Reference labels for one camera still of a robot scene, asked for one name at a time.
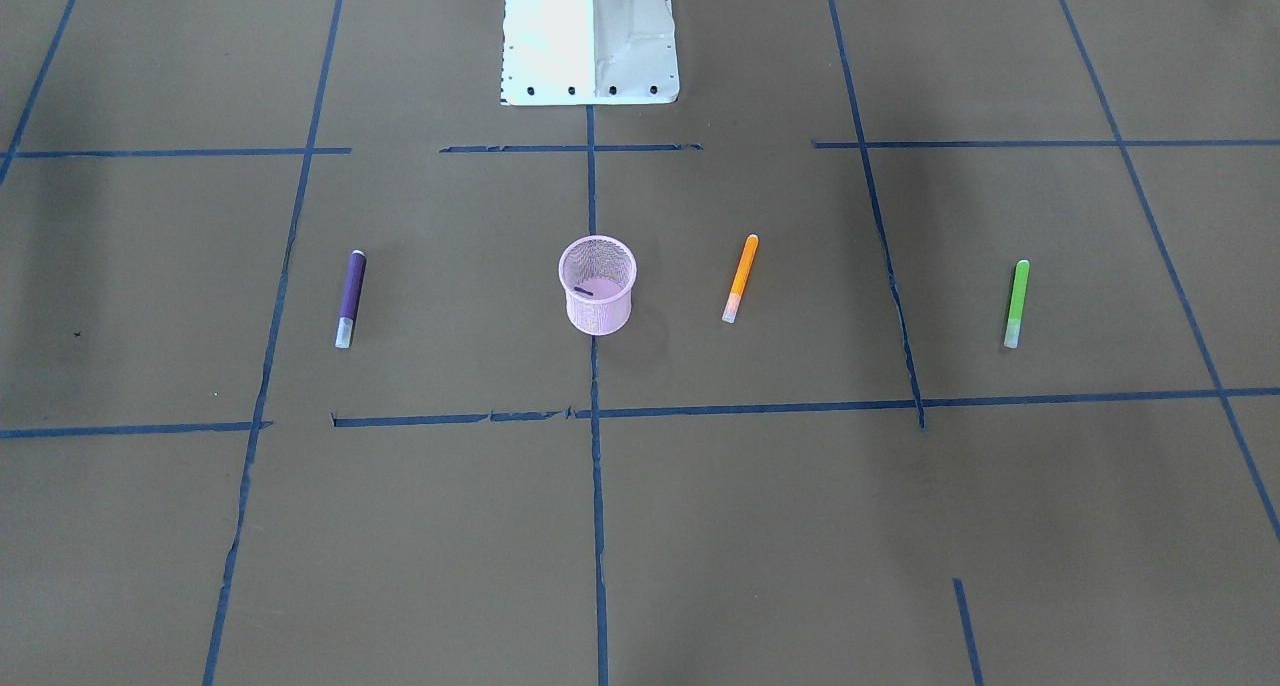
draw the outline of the green marker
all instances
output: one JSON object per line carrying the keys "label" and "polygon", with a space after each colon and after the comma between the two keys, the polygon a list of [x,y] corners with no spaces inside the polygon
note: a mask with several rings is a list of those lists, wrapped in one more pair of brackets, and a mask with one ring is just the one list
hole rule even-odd
{"label": "green marker", "polygon": [[1023,330],[1023,302],[1027,299],[1027,274],[1032,262],[1021,259],[1014,267],[1014,294],[1009,298],[1009,323],[1005,325],[1005,348],[1018,348],[1018,335]]}

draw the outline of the blue painter's tape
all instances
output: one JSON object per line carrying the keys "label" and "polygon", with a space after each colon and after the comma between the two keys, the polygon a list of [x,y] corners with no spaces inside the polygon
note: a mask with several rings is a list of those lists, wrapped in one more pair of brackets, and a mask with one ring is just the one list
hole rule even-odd
{"label": "blue painter's tape", "polygon": [[436,426],[440,424],[480,424],[489,421],[492,416],[493,413],[440,413],[440,416],[388,416],[380,419],[333,417],[332,421],[333,427]]}
{"label": "blue painter's tape", "polygon": [[831,411],[883,411],[914,407],[915,402],[910,399],[778,404],[672,404],[671,407],[658,408],[607,408],[600,411],[600,419],[731,416],[732,413],[814,413]]}
{"label": "blue painter's tape", "polygon": [[863,116],[858,109],[858,90],[854,88],[854,72],[849,65],[849,52],[845,49],[845,32],[840,24],[840,12],[836,0],[827,0],[831,10],[831,24],[836,31],[836,47],[840,51],[840,65],[845,72],[845,88],[849,93],[849,109],[854,116],[854,133],[858,134],[858,150],[863,159],[863,175],[867,177],[867,193],[872,202],[872,216],[876,218],[876,232],[884,252],[884,270],[888,273],[888,291],[897,311],[897,325],[902,337],[902,355],[906,362],[906,375],[911,383],[911,398],[915,401],[915,417],[920,430],[925,430],[924,404],[920,402],[920,383],[915,372],[915,357],[911,355],[911,339],[906,331],[906,314],[902,312],[902,297],[897,291],[897,276],[893,275],[893,257],[888,247],[888,234],[884,230],[884,218],[881,212],[879,195],[876,189],[876,174],[872,170],[872,156],[867,148],[867,134],[863,131]]}
{"label": "blue painter's tape", "polygon": [[22,145],[22,136],[27,133],[31,113],[36,109],[36,99],[40,99],[40,90],[45,86],[49,68],[54,63],[54,54],[58,52],[58,45],[63,44],[63,35],[67,33],[67,22],[72,19],[72,10],[76,8],[76,1],[67,0],[67,6],[63,8],[63,17],[58,20],[58,29],[54,31],[54,38],[49,42],[45,61],[41,61],[40,70],[36,74],[36,83],[31,86],[31,93],[27,95],[27,104],[22,108],[22,116],[18,118],[18,127],[13,131],[13,138],[9,140],[9,148],[5,150],[4,163],[0,163],[0,184],[4,184],[5,177],[9,175],[9,166],[13,165],[14,154],[18,154],[18,147]]}
{"label": "blue painter's tape", "polygon": [[703,150],[703,145],[457,145],[440,148],[440,154],[585,154],[652,152],[653,150]]}
{"label": "blue painter's tape", "polygon": [[[315,156],[347,156],[352,148],[312,148]],[[24,150],[14,157],[229,157],[303,156],[307,148],[156,148],[156,150]]]}
{"label": "blue painter's tape", "polygon": [[[262,422],[262,427],[270,426]],[[61,439],[61,436],[137,436],[148,434],[197,434],[201,431],[248,431],[248,421],[215,424],[140,424],[131,426],[72,426],[72,427],[4,427],[0,439]]]}
{"label": "blue painter's tape", "polygon": [[440,154],[581,154],[585,145],[461,145],[440,148]]}
{"label": "blue painter's tape", "polygon": [[[1231,398],[1254,398],[1254,395],[1280,395],[1280,387],[1254,387],[1254,389],[1228,389]],[[1094,394],[1033,394],[1033,395],[969,395],[955,399],[922,399],[925,408],[978,408],[998,407],[998,404],[1070,404],[1070,403],[1114,403],[1114,402],[1158,402],[1175,399],[1216,399],[1213,389],[1189,389],[1180,392],[1114,392]],[[736,413],[822,413],[840,411],[890,411],[910,410],[914,399],[882,399],[863,402],[810,402],[810,403],[771,403],[771,404],[667,404],[667,407],[603,408],[599,419],[659,419],[666,416],[735,416]],[[590,419],[591,410],[566,408],[562,411],[527,411],[512,413],[440,413],[440,416],[392,416],[380,419],[338,419],[333,417],[334,427],[378,427],[378,426],[431,426],[439,424],[480,424],[484,421],[548,421],[553,417]]]}
{"label": "blue painter's tape", "polygon": [[[1280,140],[966,140],[966,142],[867,142],[868,148],[1140,148],[1275,147]],[[860,148],[855,142],[813,142],[813,148]]]}
{"label": "blue painter's tape", "polygon": [[1124,140],[1126,147],[1275,147],[1280,140]]}
{"label": "blue painter's tape", "polygon": [[973,672],[973,686],[983,686],[982,663],[978,660],[978,644],[973,637],[973,622],[969,619],[969,600],[964,595],[964,584],[952,578],[956,591],[956,608],[960,609],[960,626],[964,627],[964,645],[969,650],[969,671]]}
{"label": "blue painter's tape", "polygon": [[604,590],[604,480],[600,471],[600,362],[591,337],[591,513],[595,523],[595,654],[596,682],[609,686],[609,617]]}
{"label": "blue painter's tape", "polygon": [[1249,472],[1251,480],[1253,481],[1253,488],[1257,490],[1258,499],[1262,502],[1262,509],[1266,512],[1267,521],[1271,523],[1271,531],[1276,540],[1280,541],[1280,517],[1276,514],[1275,504],[1271,503],[1271,495],[1267,493],[1266,484],[1262,481],[1262,475],[1258,472],[1257,463],[1253,461],[1253,453],[1249,451],[1249,444],[1244,439],[1244,431],[1242,430],[1239,421],[1235,419],[1235,410],[1231,408],[1230,395],[1222,387],[1222,380],[1213,363],[1213,357],[1210,353],[1208,344],[1201,331],[1199,323],[1196,320],[1196,314],[1192,311],[1190,299],[1187,298],[1187,291],[1183,289],[1183,282],[1179,279],[1178,270],[1174,267],[1174,259],[1170,256],[1169,248],[1165,244],[1165,238],[1161,235],[1160,227],[1156,224],[1156,215],[1147,200],[1147,191],[1143,189],[1137,166],[1133,165],[1133,156],[1130,156],[1129,147],[1124,143],[1124,136],[1120,134],[1120,125],[1116,123],[1115,113],[1111,111],[1111,104],[1107,102],[1107,95],[1102,91],[1102,81],[1098,79],[1098,72],[1093,68],[1093,60],[1091,60],[1089,52],[1084,49],[1084,38],[1080,36],[1080,31],[1075,26],[1075,17],[1071,17],[1071,8],[1068,5],[1066,0],[1057,0],[1057,3],[1062,8],[1062,17],[1065,17],[1066,24],[1070,27],[1071,38],[1075,40],[1075,47],[1080,52],[1080,60],[1084,61],[1084,68],[1089,72],[1089,81],[1093,83],[1093,91],[1097,93],[1098,102],[1102,106],[1102,113],[1107,116],[1107,124],[1111,125],[1111,134],[1115,136],[1116,143],[1120,147],[1120,156],[1124,157],[1125,170],[1129,172],[1129,180],[1132,180],[1133,188],[1138,193],[1138,203],[1142,203],[1142,212],[1147,216],[1147,225],[1151,227],[1152,239],[1156,241],[1156,247],[1160,250],[1160,257],[1165,261],[1165,271],[1169,273],[1169,280],[1172,283],[1178,299],[1183,306],[1187,323],[1190,326],[1192,335],[1196,338],[1196,344],[1199,348],[1201,358],[1204,361],[1204,369],[1208,371],[1210,379],[1213,381],[1213,389],[1216,390],[1222,404],[1222,413],[1225,413],[1226,422],[1231,427],[1231,435],[1235,436],[1236,448],[1240,451],[1240,457],[1244,459],[1244,466]]}
{"label": "blue painter's tape", "polygon": [[253,404],[253,421],[248,433],[248,443],[244,445],[244,467],[241,472],[239,503],[236,516],[236,536],[232,546],[227,552],[227,562],[223,566],[223,585],[218,593],[218,610],[214,613],[214,627],[209,636],[209,654],[205,658],[205,673],[201,680],[202,686],[212,686],[214,676],[218,671],[218,653],[221,648],[223,628],[227,623],[227,608],[230,603],[232,584],[236,577],[236,561],[239,554],[241,535],[244,530],[244,509],[248,508],[250,474],[253,459],[257,454],[257,440],[261,433],[262,413],[266,408],[266,395],[271,384],[271,367],[275,363],[275,343],[280,334],[280,321],[284,316],[284,297],[289,285],[289,261],[293,253],[293,241],[298,234],[298,220],[302,216],[302,203],[306,200],[307,179],[311,174],[311,157],[316,148],[316,133],[320,131],[320,115],[324,109],[325,86],[329,81],[329,65],[333,64],[333,49],[338,40],[338,20],[342,17],[343,0],[334,0],[333,15],[329,20],[329,38],[325,42],[324,61],[320,65],[320,79],[316,84],[315,101],[311,106],[311,127],[307,129],[306,152],[302,156],[302,170],[298,174],[298,189],[293,198],[293,216],[289,221],[289,234],[284,243],[284,257],[280,265],[280,279],[275,291],[275,308],[271,314],[271,329],[266,339],[266,352],[262,355],[262,381],[259,388],[257,399]]}
{"label": "blue painter's tape", "polygon": [[1216,399],[1213,389],[1188,392],[1117,392],[1105,394],[1043,394],[1043,395],[970,395],[959,399],[924,399],[928,408],[978,407],[978,404],[1061,404],[1061,403],[1112,403],[1156,402],[1169,399]]}

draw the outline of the mesh pencil cup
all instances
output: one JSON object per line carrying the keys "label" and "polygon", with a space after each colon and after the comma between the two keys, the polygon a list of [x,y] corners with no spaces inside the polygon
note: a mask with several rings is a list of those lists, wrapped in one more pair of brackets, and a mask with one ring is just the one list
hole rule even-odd
{"label": "mesh pencil cup", "polygon": [[564,308],[577,330],[594,337],[612,334],[631,316],[631,285],[636,259],[622,241],[585,235],[561,255]]}

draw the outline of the floor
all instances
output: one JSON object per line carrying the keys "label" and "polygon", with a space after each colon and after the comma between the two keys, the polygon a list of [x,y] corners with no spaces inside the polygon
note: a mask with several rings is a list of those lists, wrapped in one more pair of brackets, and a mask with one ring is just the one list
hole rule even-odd
{"label": "floor", "polygon": [[1280,0],[672,3],[0,0],[0,683],[1276,682]]}

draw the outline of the blue tape line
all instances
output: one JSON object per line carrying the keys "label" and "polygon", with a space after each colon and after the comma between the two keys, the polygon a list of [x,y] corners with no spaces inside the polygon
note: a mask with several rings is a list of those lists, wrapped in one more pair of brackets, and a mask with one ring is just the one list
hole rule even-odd
{"label": "blue tape line", "polygon": [[461,145],[440,148],[440,154],[581,154],[585,150],[585,145]]}
{"label": "blue tape line", "polygon": [[[264,421],[262,427],[270,426]],[[3,439],[60,439],[60,436],[137,436],[147,434],[196,434],[206,431],[248,431],[248,421],[214,424],[140,424],[133,426],[72,426],[72,427],[4,427]]]}
{"label": "blue tape line", "polygon": [[973,685],[983,686],[982,664],[978,662],[978,644],[973,639],[973,622],[969,621],[969,600],[964,596],[964,584],[952,578],[956,590],[956,608],[960,609],[960,626],[964,627],[964,645],[969,650],[969,669],[973,671]]}
{"label": "blue tape line", "polygon": [[586,108],[586,227],[595,235],[595,108]]}
{"label": "blue tape line", "polygon": [[595,654],[599,686],[609,686],[609,617],[604,599],[604,483],[600,474],[600,362],[591,337],[591,484],[595,522]]}
{"label": "blue tape line", "polygon": [[324,108],[325,86],[329,81],[329,65],[333,63],[333,49],[338,40],[338,20],[342,17],[342,1],[334,0],[333,17],[329,20],[329,38],[325,42],[324,61],[320,65],[320,81],[316,84],[316,97],[311,106],[311,127],[307,131],[306,152],[302,156],[302,170],[298,174],[297,196],[293,198],[293,216],[289,220],[289,235],[284,243],[284,259],[280,265],[280,280],[275,291],[275,308],[271,314],[271,330],[266,339],[266,352],[262,355],[262,384],[259,388],[257,399],[253,404],[253,421],[248,433],[248,444],[244,448],[244,467],[241,472],[239,503],[236,516],[236,538],[232,548],[227,552],[227,563],[223,567],[223,586],[218,593],[218,610],[214,614],[214,627],[209,637],[209,655],[205,659],[204,686],[212,686],[214,673],[218,669],[218,651],[221,648],[223,627],[227,623],[227,605],[230,600],[232,582],[236,576],[236,559],[239,554],[241,534],[244,530],[244,509],[248,507],[250,472],[257,454],[257,436],[261,433],[262,413],[266,408],[266,394],[271,384],[271,367],[275,362],[275,343],[280,334],[280,320],[284,316],[284,297],[289,285],[289,259],[293,253],[293,241],[298,234],[298,218],[302,216],[302,202],[307,193],[307,179],[311,175],[311,157],[316,148],[316,133],[320,131],[320,113]]}
{"label": "blue tape line", "polygon": [[375,426],[438,426],[442,424],[480,424],[493,421],[502,424],[506,421],[549,421],[562,416],[572,419],[573,411],[517,411],[508,413],[440,413],[440,416],[389,416],[375,419],[338,419],[330,413],[333,427],[375,427]]}
{"label": "blue tape line", "polygon": [[[965,142],[868,142],[868,148],[1142,148],[1274,147],[1280,140],[965,140]],[[813,142],[813,148],[859,148],[854,142]]]}
{"label": "blue tape line", "polygon": [[924,404],[920,403],[920,383],[915,374],[915,358],[911,355],[911,339],[906,334],[906,314],[902,312],[902,297],[897,291],[897,276],[893,275],[893,257],[888,248],[888,234],[884,232],[884,218],[879,207],[879,195],[876,189],[876,174],[872,170],[872,154],[867,148],[867,134],[863,131],[863,116],[858,109],[858,90],[854,88],[854,72],[849,65],[849,52],[845,49],[845,32],[840,24],[840,12],[836,0],[827,0],[831,8],[831,24],[836,31],[836,47],[840,51],[840,65],[845,70],[845,90],[849,93],[849,108],[854,116],[854,133],[858,134],[858,150],[863,157],[863,175],[867,177],[867,193],[872,202],[872,216],[876,218],[876,232],[879,235],[881,248],[884,252],[884,270],[888,273],[888,291],[893,297],[893,308],[897,310],[897,325],[902,333],[902,355],[906,360],[906,372],[911,380],[911,398],[915,399],[915,417],[920,424],[920,430],[925,430]]}
{"label": "blue tape line", "polygon": [[1075,40],[1075,47],[1079,49],[1080,60],[1084,61],[1084,68],[1089,72],[1089,81],[1093,81],[1093,91],[1097,92],[1102,113],[1107,116],[1107,124],[1111,125],[1111,134],[1115,136],[1116,145],[1120,147],[1120,156],[1124,157],[1124,165],[1126,170],[1129,170],[1129,180],[1133,180],[1133,188],[1138,193],[1138,202],[1142,203],[1142,212],[1147,216],[1147,225],[1151,227],[1151,234],[1152,238],[1156,239],[1156,247],[1160,250],[1160,257],[1165,261],[1165,270],[1169,273],[1169,280],[1172,283],[1178,299],[1183,306],[1183,312],[1185,314],[1187,323],[1192,329],[1192,335],[1196,337],[1196,344],[1199,348],[1201,358],[1204,360],[1204,369],[1208,370],[1210,379],[1213,381],[1213,389],[1217,392],[1219,399],[1222,403],[1222,412],[1226,415],[1226,421],[1231,426],[1231,434],[1235,436],[1235,444],[1240,451],[1240,456],[1244,458],[1244,466],[1248,468],[1249,477],[1253,481],[1253,488],[1258,493],[1258,499],[1262,502],[1262,509],[1265,509],[1267,514],[1267,521],[1271,522],[1271,531],[1275,534],[1276,540],[1280,541],[1280,517],[1276,516],[1275,504],[1271,503],[1271,495],[1267,493],[1266,484],[1262,481],[1262,475],[1258,472],[1257,463],[1253,461],[1253,453],[1249,451],[1249,444],[1244,439],[1244,431],[1242,430],[1239,421],[1235,419],[1235,410],[1231,408],[1230,395],[1222,387],[1222,380],[1213,363],[1213,357],[1208,352],[1208,344],[1204,343],[1204,335],[1201,331],[1199,323],[1196,321],[1196,314],[1192,311],[1190,301],[1187,298],[1187,291],[1183,289],[1183,282],[1179,279],[1178,270],[1174,267],[1174,259],[1170,257],[1169,248],[1165,244],[1165,238],[1161,235],[1160,227],[1156,224],[1156,215],[1147,200],[1147,191],[1142,188],[1142,180],[1138,179],[1138,170],[1133,165],[1133,156],[1130,156],[1129,147],[1125,146],[1124,138],[1120,136],[1120,125],[1116,123],[1115,113],[1111,111],[1111,104],[1107,102],[1107,95],[1102,91],[1102,81],[1098,79],[1098,72],[1094,70],[1093,61],[1091,60],[1087,49],[1084,49],[1084,38],[1080,36],[1080,31],[1075,26],[1074,17],[1071,17],[1071,8],[1068,5],[1066,0],[1057,0],[1057,3],[1062,8],[1062,15],[1066,17],[1066,24],[1070,26],[1071,38]]}
{"label": "blue tape line", "polygon": [[1252,395],[1280,395],[1280,387],[1271,387],[1271,389],[1228,389],[1226,395],[1230,398],[1252,398]]}
{"label": "blue tape line", "polygon": [[703,145],[596,145],[596,152],[645,152],[645,150],[704,150]]}
{"label": "blue tape line", "polygon": [[49,42],[45,61],[41,63],[40,72],[36,74],[36,83],[31,86],[31,93],[27,95],[27,104],[22,108],[22,116],[18,118],[18,127],[13,131],[13,138],[9,140],[9,148],[5,150],[4,163],[0,163],[0,184],[4,184],[5,177],[9,175],[9,166],[13,165],[14,154],[18,154],[18,145],[22,143],[22,136],[27,133],[32,109],[36,109],[36,99],[40,99],[40,90],[45,86],[45,77],[49,76],[49,68],[54,61],[54,54],[58,52],[58,45],[63,44],[63,35],[67,33],[67,22],[70,20],[76,1],[67,0],[67,6],[63,8],[63,17],[58,20],[54,40]]}
{"label": "blue tape line", "polygon": [[[1280,387],[1254,387],[1254,389],[1228,389],[1231,398],[1254,398],[1254,395],[1280,395]],[[1216,399],[1219,393],[1212,389],[1192,389],[1183,392],[1114,392],[1094,394],[1034,394],[1034,395],[969,395],[956,399],[922,399],[925,408],[972,408],[989,404],[1068,404],[1068,403],[1115,403],[1115,402],[1157,402],[1178,399]],[[772,404],[667,404],[667,407],[603,408],[599,419],[654,419],[664,416],[735,416],[736,413],[819,413],[835,411],[890,411],[914,408],[911,399],[883,399],[863,402],[809,402]],[[388,416],[375,419],[333,417],[334,427],[379,427],[379,426],[434,426],[440,424],[480,424],[484,421],[549,421],[553,417],[590,419],[591,410],[573,411],[526,411],[511,413],[440,413],[440,416]]]}
{"label": "blue tape line", "polygon": [[[152,148],[152,150],[24,150],[14,157],[205,157],[302,156],[307,148]],[[316,156],[347,156],[351,148],[315,148]]]}
{"label": "blue tape line", "polygon": [[1216,390],[1196,389],[1188,392],[1120,392],[1110,394],[974,395],[974,398],[960,399],[924,399],[924,404],[929,408],[954,408],[974,407],[974,404],[1114,403],[1216,398]]}
{"label": "blue tape line", "polygon": [[[590,145],[457,145],[440,154],[585,154]],[[648,150],[704,150],[703,145],[596,145],[596,152],[648,152]]]}
{"label": "blue tape line", "polygon": [[778,403],[778,404],[672,404],[658,408],[608,408],[600,419],[652,419],[659,416],[730,416],[731,413],[813,413],[826,411],[883,411],[914,408],[910,399],[872,402]]}
{"label": "blue tape line", "polygon": [[1272,147],[1280,140],[1124,140],[1126,147]]}

